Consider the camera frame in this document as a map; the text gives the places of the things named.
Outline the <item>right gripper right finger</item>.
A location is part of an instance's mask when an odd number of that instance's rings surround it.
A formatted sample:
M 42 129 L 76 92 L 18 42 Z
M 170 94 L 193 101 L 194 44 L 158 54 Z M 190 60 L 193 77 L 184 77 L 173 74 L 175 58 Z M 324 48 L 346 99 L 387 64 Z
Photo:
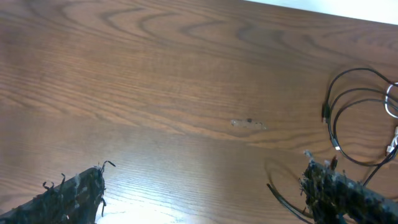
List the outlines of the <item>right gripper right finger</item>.
M 397 203 L 335 171 L 336 160 L 320 164 L 310 151 L 301 178 L 307 208 L 315 223 L 397 223 Z

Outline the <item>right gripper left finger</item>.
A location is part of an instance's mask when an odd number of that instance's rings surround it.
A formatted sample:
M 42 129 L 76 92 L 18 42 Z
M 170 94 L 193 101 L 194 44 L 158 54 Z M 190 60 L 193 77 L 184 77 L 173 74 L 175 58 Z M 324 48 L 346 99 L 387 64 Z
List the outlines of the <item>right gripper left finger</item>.
M 4 224 L 95 223 L 98 207 L 106 206 L 103 173 L 111 161 L 90 167 L 60 185 L 42 187 L 45 192 L 1 215 Z

